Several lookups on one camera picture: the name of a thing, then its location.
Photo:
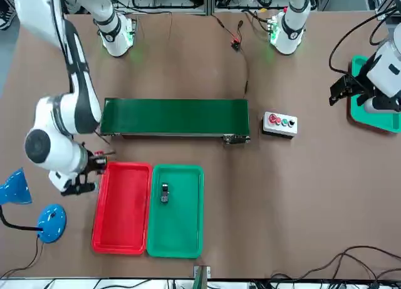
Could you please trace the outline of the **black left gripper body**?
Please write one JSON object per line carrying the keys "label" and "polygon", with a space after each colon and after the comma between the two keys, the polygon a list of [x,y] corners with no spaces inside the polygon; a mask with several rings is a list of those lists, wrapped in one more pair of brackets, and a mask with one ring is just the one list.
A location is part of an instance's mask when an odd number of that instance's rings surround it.
{"label": "black left gripper body", "polygon": [[348,97],[353,97],[355,95],[366,95],[367,97],[375,96],[374,85],[364,73],[360,73],[357,76],[353,76],[349,73],[348,84],[350,85],[346,91]]}

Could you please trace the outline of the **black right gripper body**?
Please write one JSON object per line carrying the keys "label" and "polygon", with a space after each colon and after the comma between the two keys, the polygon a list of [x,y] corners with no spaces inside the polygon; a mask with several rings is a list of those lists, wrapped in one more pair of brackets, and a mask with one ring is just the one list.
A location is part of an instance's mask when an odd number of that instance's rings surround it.
{"label": "black right gripper body", "polygon": [[106,167],[107,167],[107,156],[91,155],[87,159],[85,168],[83,169],[83,175],[88,176],[92,172],[95,172],[96,174],[102,174],[104,173]]}

